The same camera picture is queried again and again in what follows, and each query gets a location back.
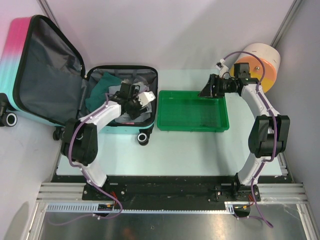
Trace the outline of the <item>dark green shorts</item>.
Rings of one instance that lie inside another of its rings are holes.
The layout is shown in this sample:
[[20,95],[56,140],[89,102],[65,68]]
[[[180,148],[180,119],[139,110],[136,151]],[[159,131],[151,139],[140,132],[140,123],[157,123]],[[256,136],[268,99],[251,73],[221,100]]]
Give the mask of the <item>dark green shorts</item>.
[[109,87],[121,85],[122,80],[114,75],[105,72],[97,82],[90,93],[90,97],[85,100],[85,106],[89,112],[98,109],[107,100],[106,94],[109,93]]

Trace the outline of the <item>pink and teal kids suitcase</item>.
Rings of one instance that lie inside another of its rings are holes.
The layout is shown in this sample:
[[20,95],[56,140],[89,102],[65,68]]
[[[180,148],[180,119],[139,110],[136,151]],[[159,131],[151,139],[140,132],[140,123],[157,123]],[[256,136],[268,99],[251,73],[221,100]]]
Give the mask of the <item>pink and teal kids suitcase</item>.
[[86,71],[81,54],[48,17],[13,19],[0,58],[0,125],[14,127],[22,115],[55,126],[54,140],[62,139],[69,119],[91,113],[86,99],[105,72],[158,92],[154,68],[102,65]]

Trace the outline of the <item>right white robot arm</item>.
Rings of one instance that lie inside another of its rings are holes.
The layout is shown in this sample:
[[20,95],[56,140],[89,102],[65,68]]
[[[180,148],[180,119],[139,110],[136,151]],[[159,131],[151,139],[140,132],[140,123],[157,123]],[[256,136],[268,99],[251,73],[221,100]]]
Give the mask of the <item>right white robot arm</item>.
[[254,197],[255,184],[264,166],[285,151],[290,118],[280,114],[264,94],[262,80],[251,76],[247,62],[233,66],[233,76],[225,78],[228,67],[222,59],[216,64],[219,74],[211,74],[199,97],[220,99],[227,93],[237,93],[249,106],[255,120],[248,137],[250,154],[242,169],[234,176],[229,188],[218,189],[216,199],[244,201]]

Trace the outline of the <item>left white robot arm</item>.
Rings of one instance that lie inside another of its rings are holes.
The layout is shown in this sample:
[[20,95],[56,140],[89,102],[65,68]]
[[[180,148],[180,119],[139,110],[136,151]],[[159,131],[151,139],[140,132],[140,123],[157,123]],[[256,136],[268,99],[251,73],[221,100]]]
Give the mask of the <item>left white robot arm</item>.
[[64,128],[60,152],[72,167],[80,169],[87,182],[94,186],[93,194],[100,200],[110,196],[111,188],[105,184],[107,175],[96,160],[98,133],[125,113],[133,120],[138,118],[156,99],[152,91],[139,92],[137,87],[123,82],[115,94],[105,95],[99,108],[79,119],[70,118]]

